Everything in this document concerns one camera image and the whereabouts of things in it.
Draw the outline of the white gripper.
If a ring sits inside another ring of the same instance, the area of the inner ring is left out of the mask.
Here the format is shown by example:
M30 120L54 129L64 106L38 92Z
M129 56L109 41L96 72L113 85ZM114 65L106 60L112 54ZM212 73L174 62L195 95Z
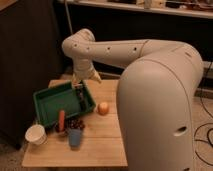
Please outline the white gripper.
M72 82L78 84L83 80L93 80L100 83L101 77L95 70L91 60L74 59Z

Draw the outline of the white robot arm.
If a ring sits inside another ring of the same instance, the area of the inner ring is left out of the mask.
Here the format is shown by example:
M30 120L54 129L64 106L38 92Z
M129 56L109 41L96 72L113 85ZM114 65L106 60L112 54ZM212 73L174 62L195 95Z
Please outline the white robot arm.
M116 106L129 171L194 171L192 103L203 61L191 45L167 40L97 42L82 29L62 43L74 79L100 80L95 61L123 69Z

